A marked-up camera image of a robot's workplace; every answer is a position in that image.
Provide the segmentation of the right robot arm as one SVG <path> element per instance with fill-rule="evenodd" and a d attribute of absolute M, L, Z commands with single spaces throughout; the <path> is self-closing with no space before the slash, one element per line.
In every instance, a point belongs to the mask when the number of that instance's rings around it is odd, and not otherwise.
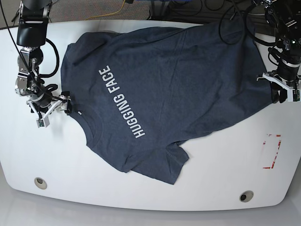
<path fill-rule="evenodd" d="M 58 85 L 45 85 L 45 79 L 53 77 L 59 69 L 59 53 L 55 44 L 47 38 L 49 14 L 53 2 L 51 0 L 23 0 L 19 7 L 19 24 L 16 45 L 18 50 L 18 78 L 15 91 L 22 97 L 28 97 L 31 112 L 37 114 L 38 122 L 42 122 L 55 109 L 69 115 L 72 111 L 70 93 L 62 92 L 53 95 Z M 40 73 L 39 65 L 44 55 L 41 46 L 48 43 L 55 53 L 55 68 L 48 74 Z"/>

